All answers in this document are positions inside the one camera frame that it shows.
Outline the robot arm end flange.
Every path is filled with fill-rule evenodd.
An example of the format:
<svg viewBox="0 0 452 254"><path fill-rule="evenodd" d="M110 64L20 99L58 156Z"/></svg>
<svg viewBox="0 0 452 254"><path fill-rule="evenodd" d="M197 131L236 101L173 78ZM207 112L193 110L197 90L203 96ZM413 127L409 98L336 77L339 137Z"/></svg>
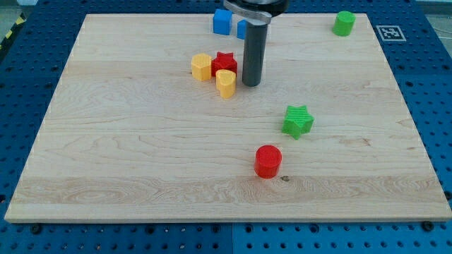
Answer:
<svg viewBox="0 0 452 254"><path fill-rule="evenodd" d="M272 19L286 12L289 0L224 0L223 6L254 25L268 25Z"/></svg>

